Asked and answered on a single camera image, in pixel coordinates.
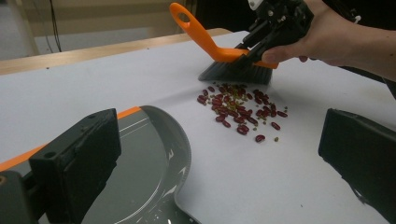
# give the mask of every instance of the white table surface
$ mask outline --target white table surface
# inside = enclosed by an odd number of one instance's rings
[[[215,41],[232,48],[245,35]],[[196,102],[211,84],[197,78],[211,63],[186,42],[0,76],[0,162],[48,143],[96,111],[154,105],[189,137],[191,172],[177,198],[202,223],[388,223],[318,155],[328,108],[396,130],[396,101],[384,84],[320,61],[282,63],[269,87],[248,86],[289,108],[288,118],[276,118],[281,131],[262,126],[267,140],[257,144],[253,131],[242,136],[224,128]]]

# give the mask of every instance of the orange handle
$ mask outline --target orange handle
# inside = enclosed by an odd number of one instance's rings
[[[175,22],[216,62],[232,63],[242,54],[248,54],[248,49],[219,48],[206,29],[201,25],[200,22],[198,22],[198,20],[195,19],[194,16],[192,16],[192,14],[186,8],[178,3],[172,3],[169,8]],[[180,18],[183,15],[188,18],[188,21],[183,21]],[[277,63],[268,64],[257,62],[255,64],[262,67],[277,68]]]

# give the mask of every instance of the black mechanism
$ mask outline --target black mechanism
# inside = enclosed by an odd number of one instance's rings
[[[362,116],[329,109],[318,154],[389,223],[396,223],[396,132]]]
[[[91,114],[29,159],[26,176],[0,173],[0,223],[81,223],[121,154],[115,109]]]

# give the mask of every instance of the small seed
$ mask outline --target small seed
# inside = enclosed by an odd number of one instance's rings
[[[282,111],[276,111],[276,113],[282,118],[287,118],[288,117],[288,114],[286,114],[286,113],[284,113]]]
[[[203,100],[201,98],[197,98],[198,103],[202,104],[202,105],[206,105],[206,100]]]
[[[233,121],[235,121],[237,123],[244,123],[245,122],[244,118],[241,118],[241,117],[233,118]]]
[[[277,123],[275,123],[275,122],[271,122],[271,126],[273,126],[278,131],[280,130],[280,126]]]
[[[276,117],[276,111],[275,110],[271,111],[271,117],[272,118]]]
[[[237,129],[236,129],[236,131],[238,132],[238,133],[240,133],[240,134],[242,134],[242,135],[246,135],[248,132],[246,132],[243,128],[241,128],[241,127],[238,127]]]
[[[231,127],[231,124],[230,124],[229,122],[227,122],[227,120],[222,121],[222,124],[223,124],[225,127],[227,127],[227,128],[230,128],[230,127]]]
[[[258,105],[262,105],[262,100],[260,100],[259,98],[256,98],[254,100]]]
[[[216,117],[217,122],[223,122],[224,120],[225,120],[225,116],[220,115]]]
[[[259,135],[256,136],[255,140],[256,140],[257,143],[260,143],[260,142],[265,140],[265,136],[262,135],[262,134],[259,134]]]
[[[245,124],[240,124],[240,125],[239,125],[239,128],[243,129],[245,132],[248,132],[248,131],[249,131],[248,126],[246,126]]]
[[[209,86],[207,89],[210,90],[211,92],[215,92],[215,88],[213,88],[211,86]]]
[[[250,123],[252,123],[252,124],[254,124],[254,125],[259,124],[259,122],[258,122],[256,119],[252,118],[252,117],[248,117],[248,118],[247,118],[247,121],[249,121]]]
[[[222,101],[220,99],[213,99],[212,100],[212,105],[222,105]]]

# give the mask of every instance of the hand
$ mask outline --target hand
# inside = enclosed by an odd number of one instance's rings
[[[339,16],[321,0],[305,2],[314,13],[307,35],[294,44],[268,49],[262,55],[262,60],[265,63],[280,63],[299,57],[302,62],[313,58],[330,65],[345,65],[343,60],[349,48],[344,37],[350,32],[350,26],[355,24]]]

